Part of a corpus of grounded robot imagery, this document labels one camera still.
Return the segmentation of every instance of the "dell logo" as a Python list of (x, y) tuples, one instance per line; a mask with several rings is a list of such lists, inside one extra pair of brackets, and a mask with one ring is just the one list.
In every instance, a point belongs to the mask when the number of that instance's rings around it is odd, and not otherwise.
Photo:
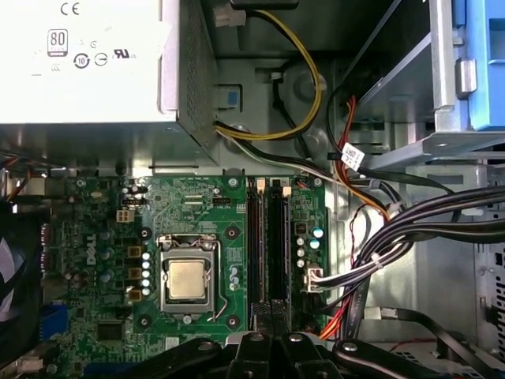
[(96, 235), (88, 236), (86, 246), (88, 247), (86, 250), (88, 254), (86, 263), (88, 266), (94, 266), (96, 265)]

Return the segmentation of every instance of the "white connector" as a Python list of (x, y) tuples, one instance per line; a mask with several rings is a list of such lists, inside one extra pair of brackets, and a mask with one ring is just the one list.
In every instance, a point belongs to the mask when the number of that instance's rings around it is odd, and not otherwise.
[(244, 10), (235, 10), (230, 3), (214, 8), (214, 23), (216, 28), (223, 26), (244, 26), (247, 18)]
[(306, 287), (306, 290), (310, 294), (318, 294), (323, 292), (320, 287), (317, 286), (317, 283), (312, 281), (312, 278), (314, 276), (322, 278), (324, 276), (324, 270), (318, 265), (311, 263), (307, 266), (303, 278), (303, 283)]
[(135, 211), (131, 209), (117, 211), (116, 221), (118, 223), (132, 223), (135, 221)]

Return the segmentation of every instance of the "blue port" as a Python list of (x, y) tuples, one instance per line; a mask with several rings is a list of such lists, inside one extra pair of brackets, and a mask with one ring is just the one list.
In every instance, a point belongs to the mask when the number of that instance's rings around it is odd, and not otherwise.
[(69, 309), (64, 304), (50, 304), (42, 308), (40, 321), (40, 339), (47, 341), (51, 337), (64, 334), (69, 324)]

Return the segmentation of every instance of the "ce mark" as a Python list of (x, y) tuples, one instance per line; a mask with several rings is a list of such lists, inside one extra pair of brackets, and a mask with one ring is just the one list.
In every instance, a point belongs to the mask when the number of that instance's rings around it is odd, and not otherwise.
[(69, 16), (70, 13), (79, 16), (80, 15), (79, 4), (80, 4), (79, 2), (74, 2), (73, 4), (70, 4), (69, 2), (64, 2), (60, 7), (60, 12), (62, 12), (62, 14), (65, 16)]

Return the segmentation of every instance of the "ul logo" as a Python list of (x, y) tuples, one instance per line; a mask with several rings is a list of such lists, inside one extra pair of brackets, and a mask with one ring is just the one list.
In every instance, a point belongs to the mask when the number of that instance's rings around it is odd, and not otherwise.
[(131, 58), (129, 55), (128, 49), (116, 49), (114, 50), (115, 58), (116, 59), (129, 59)]

